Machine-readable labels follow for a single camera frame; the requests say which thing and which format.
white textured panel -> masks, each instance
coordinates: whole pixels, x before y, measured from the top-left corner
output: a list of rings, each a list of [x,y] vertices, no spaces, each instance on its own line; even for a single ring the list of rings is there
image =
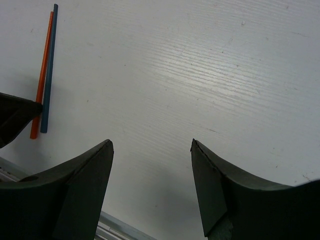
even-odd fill
[[[0,3],[0,92],[35,99],[52,0]],[[103,210],[203,239],[192,138],[262,178],[320,177],[316,0],[57,0],[47,134],[0,155],[39,172],[105,139]]]

white surface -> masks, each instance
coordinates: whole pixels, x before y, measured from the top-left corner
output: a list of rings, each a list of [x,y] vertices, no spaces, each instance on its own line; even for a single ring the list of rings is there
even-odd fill
[[[2,157],[35,173],[111,139],[103,210],[159,240],[203,239],[192,138],[275,182],[320,177],[317,1],[2,1],[1,92],[35,99],[53,3],[48,134]]]

